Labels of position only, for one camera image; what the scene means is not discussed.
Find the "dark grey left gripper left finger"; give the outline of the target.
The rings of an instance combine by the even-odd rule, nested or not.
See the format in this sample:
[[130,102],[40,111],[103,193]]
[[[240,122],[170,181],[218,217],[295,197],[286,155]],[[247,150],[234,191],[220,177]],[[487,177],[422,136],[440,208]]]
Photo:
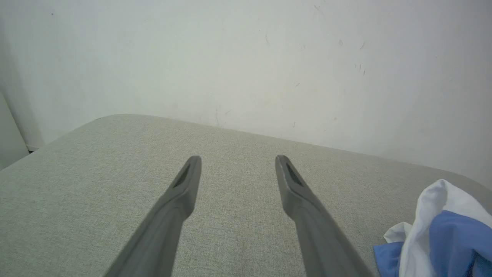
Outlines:
[[201,157],[187,159],[107,270],[106,277],[170,277],[183,223],[194,211]]

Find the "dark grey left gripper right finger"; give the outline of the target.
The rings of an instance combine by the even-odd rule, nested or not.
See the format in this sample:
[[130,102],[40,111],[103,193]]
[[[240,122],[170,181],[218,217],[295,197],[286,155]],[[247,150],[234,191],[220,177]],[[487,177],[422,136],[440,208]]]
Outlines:
[[333,217],[285,155],[275,159],[276,178],[284,212],[296,226],[308,277],[371,277]]

